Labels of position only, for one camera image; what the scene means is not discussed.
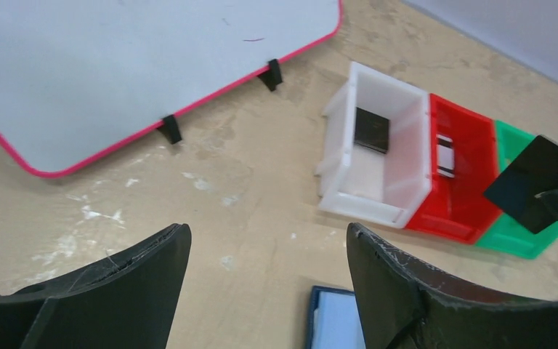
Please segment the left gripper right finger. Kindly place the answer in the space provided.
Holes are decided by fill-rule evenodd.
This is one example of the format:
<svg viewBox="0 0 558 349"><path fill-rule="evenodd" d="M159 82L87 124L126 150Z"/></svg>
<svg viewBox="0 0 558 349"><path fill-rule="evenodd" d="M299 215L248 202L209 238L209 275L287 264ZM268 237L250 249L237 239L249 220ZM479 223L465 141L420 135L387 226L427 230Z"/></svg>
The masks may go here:
<svg viewBox="0 0 558 349"><path fill-rule="evenodd" d="M466 281L360 223L346 240L367 348L558 348L558 301Z"/></svg>

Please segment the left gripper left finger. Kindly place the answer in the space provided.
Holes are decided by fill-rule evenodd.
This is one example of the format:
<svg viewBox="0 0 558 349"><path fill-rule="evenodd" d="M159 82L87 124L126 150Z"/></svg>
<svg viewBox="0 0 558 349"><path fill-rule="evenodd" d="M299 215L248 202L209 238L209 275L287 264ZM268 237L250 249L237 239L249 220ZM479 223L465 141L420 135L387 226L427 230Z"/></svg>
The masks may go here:
<svg viewBox="0 0 558 349"><path fill-rule="evenodd" d="M0 348L165 348L190 256L188 225L0 295Z"/></svg>

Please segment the blue leather card holder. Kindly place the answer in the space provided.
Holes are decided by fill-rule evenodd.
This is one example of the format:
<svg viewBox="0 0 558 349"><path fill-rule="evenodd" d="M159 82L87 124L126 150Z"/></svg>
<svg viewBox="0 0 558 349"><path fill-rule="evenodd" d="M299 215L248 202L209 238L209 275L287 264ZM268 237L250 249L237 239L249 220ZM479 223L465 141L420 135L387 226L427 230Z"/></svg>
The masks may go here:
<svg viewBox="0 0 558 349"><path fill-rule="evenodd" d="M365 349L355 293L314 285L307 310L306 349Z"/></svg>

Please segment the green plastic bin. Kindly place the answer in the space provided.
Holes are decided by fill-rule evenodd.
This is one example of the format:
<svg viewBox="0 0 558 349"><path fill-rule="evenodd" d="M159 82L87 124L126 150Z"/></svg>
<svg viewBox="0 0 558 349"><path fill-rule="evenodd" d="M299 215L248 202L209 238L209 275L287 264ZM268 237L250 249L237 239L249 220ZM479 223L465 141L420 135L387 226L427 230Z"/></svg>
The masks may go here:
<svg viewBox="0 0 558 349"><path fill-rule="evenodd" d="M503 121L495 121L498 168L504 171L535 139L535 136ZM502 213L476 245L525 259L535 259L558 239L558 222L531 233L512 217Z"/></svg>

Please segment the red plastic bin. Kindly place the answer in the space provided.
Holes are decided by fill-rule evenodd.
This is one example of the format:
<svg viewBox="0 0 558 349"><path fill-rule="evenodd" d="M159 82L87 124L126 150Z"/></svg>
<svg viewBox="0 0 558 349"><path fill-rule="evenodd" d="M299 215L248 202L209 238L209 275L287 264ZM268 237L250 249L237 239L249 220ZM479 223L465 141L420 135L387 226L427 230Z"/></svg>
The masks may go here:
<svg viewBox="0 0 558 349"><path fill-rule="evenodd" d="M432 189L406 228L474 244L501 213L484 197L485 189L499 174L495 123L435 94L429 96L429 111ZM452 177L437 171L440 135L452 142Z"/></svg>

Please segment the white plastic bin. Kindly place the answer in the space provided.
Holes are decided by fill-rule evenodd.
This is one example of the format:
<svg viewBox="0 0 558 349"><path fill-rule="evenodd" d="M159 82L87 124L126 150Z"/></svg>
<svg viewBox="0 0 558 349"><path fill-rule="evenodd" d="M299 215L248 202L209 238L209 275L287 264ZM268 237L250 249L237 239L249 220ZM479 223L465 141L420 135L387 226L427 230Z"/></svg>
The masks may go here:
<svg viewBox="0 0 558 349"><path fill-rule="evenodd" d="M356 108L390 121L386 154L354 143ZM319 209L404 228L432 189L429 93L352 62L322 114Z"/></svg>

